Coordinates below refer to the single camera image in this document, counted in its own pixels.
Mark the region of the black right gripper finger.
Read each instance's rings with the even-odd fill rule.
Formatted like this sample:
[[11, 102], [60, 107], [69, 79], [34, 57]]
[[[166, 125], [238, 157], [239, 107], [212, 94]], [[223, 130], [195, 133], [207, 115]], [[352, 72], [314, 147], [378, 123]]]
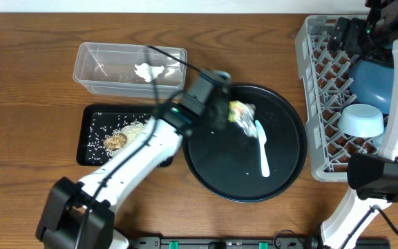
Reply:
[[349, 24], [350, 20], [345, 17], [339, 17], [337, 19], [328, 42], [327, 48], [329, 51], [337, 52], [342, 48]]
[[365, 20], [358, 18], [348, 19], [347, 28], [343, 36], [342, 49], [346, 52], [361, 54], [361, 40], [365, 31]]

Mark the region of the yellow foil snack wrapper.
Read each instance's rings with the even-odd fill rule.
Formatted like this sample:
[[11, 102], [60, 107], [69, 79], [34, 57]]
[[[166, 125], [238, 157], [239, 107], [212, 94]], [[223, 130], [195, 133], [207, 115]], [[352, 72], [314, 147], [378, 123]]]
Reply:
[[239, 127], [246, 136], [257, 138], [257, 128], [254, 123], [255, 111], [254, 104], [245, 104], [238, 100], [230, 101], [228, 121]]

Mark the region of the dark blue plate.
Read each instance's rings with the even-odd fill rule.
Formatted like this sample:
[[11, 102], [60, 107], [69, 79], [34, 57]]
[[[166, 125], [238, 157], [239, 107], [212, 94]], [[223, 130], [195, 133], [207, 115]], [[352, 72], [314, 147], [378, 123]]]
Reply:
[[394, 69], [359, 60], [348, 71], [352, 78], [350, 91], [357, 101], [378, 108], [382, 114], [390, 113]]

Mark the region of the light blue spoon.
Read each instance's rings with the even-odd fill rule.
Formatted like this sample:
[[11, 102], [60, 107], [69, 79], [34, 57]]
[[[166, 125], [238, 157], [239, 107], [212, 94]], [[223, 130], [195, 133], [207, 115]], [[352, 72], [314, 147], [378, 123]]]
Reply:
[[254, 123], [258, 134], [258, 143], [260, 150], [260, 170], [262, 176], [267, 178], [270, 176], [269, 164], [267, 161], [267, 155], [265, 151], [265, 144], [267, 142], [267, 137], [262, 124], [258, 120], [255, 120]]

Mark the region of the white napkin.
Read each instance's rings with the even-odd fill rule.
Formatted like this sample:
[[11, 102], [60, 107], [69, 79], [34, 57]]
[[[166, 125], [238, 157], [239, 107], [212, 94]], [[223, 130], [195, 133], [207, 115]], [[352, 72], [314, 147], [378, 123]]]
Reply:
[[141, 77], [145, 82], [151, 83], [164, 70], [165, 70], [164, 66], [151, 66], [147, 63], [143, 63], [143, 64], [136, 64], [134, 72], [137, 76]]

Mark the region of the pile of white rice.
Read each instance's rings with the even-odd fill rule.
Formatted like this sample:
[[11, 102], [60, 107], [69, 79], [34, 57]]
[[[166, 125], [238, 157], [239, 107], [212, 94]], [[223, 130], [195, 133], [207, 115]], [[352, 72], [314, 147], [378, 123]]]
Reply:
[[[103, 165], [116, 157], [144, 131], [150, 118], [147, 113], [94, 113], [89, 122], [85, 164]], [[104, 140], [117, 133], [127, 136], [127, 144], [114, 151], [106, 149]]]

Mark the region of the light blue bowl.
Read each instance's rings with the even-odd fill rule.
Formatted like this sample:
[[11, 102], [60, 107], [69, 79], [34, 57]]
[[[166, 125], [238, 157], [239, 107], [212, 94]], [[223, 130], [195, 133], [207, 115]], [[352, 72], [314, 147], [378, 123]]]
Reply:
[[351, 104], [342, 110], [337, 127], [349, 136], [372, 138], [384, 132], [383, 114], [369, 104]]

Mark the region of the brown dried food piece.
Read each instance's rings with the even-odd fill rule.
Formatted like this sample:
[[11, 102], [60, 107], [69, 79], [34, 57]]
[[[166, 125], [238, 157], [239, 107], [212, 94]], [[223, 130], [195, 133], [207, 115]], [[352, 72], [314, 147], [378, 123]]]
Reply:
[[106, 138], [103, 145], [106, 149], [114, 151], [116, 149], [121, 149], [127, 144], [128, 138], [123, 133], [117, 133]]

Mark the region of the light blue cup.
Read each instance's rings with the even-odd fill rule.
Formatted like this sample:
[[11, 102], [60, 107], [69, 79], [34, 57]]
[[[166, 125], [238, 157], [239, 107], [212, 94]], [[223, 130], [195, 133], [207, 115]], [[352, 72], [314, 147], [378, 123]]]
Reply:
[[375, 138], [372, 139], [372, 144], [375, 147], [375, 149], [379, 149], [380, 145], [382, 144], [383, 137], [385, 136], [386, 128], [384, 128], [383, 133], [380, 135], [376, 136]]

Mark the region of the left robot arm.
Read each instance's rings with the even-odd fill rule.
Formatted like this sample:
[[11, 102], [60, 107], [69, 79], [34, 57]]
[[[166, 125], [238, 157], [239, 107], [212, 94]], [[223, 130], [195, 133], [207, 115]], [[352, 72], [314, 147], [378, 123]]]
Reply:
[[128, 248], [115, 215], [130, 193], [173, 157], [196, 127], [225, 127], [231, 76], [203, 69], [180, 102], [157, 104], [144, 131], [116, 157], [76, 183], [63, 177], [50, 190], [35, 237], [45, 248]]

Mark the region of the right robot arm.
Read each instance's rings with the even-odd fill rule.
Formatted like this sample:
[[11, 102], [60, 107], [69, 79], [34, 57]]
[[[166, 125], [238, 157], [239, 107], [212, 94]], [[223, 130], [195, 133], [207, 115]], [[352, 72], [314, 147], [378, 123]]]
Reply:
[[389, 118], [377, 155], [355, 154], [347, 167], [348, 190], [320, 225], [309, 248], [354, 248], [359, 235], [384, 209], [398, 202], [398, 1], [367, 1], [366, 19], [339, 18], [328, 42], [361, 59], [393, 68]]

